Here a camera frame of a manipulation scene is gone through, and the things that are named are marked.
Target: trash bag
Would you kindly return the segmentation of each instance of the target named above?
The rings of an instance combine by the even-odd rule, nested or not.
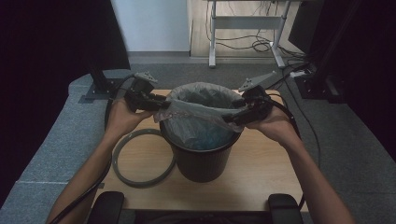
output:
[[[167,109],[154,115],[162,121],[174,143],[196,150],[209,150],[227,144],[243,126],[226,123],[222,115],[238,113],[232,101],[242,96],[219,85],[196,82],[173,89],[167,96]]]

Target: white wall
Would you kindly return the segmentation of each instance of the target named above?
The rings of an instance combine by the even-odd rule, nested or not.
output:
[[[189,51],[188,0],[111,0],[127,51]]]

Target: desk frame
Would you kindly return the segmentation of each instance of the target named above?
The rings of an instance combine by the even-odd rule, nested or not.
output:
[[[209,67],[216,67],[216,29],[263,29],[277,30],[274,42],[270,42],[271,51],[274,54],[277,66],[284,68],[285,64],[279,52],[279,40],[285,26],[286,18],[290,8],[290,2],[286,1],[281,17],[229,17],[216,15],[217,0],[213,0],[212,5],[212,36],[209,49]]]

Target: table top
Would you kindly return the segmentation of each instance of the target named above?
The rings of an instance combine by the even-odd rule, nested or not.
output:
[[[161,95],[168,92],[154,91]],[[146,119],[136,129],[147,128],[159,129],[159,124]],[[172,155],[170,146],[160,136],[141,135],[122,149],[120,172],[133,181],[147,181],[167,168]],[[273,193],[288,193],[297,202],[303,195],[285,149],[249,129],[233,145],[223,174],[211,182],[192,182],[175,166],[163,182],[148,189],[128,187],[118,180],[113,168],[103,183],[96,196],[104,191],[121,191],[126,209],[268,211],[266,201]]]

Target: person's right hand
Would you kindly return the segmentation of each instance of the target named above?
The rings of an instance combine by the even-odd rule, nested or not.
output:
[[[285,146],[290,141],[299,139],[288,116],[282,110],[273,106],[271,113],[264,120],[256,120],[246,125],[249,129],[257,129],[268,138]]]

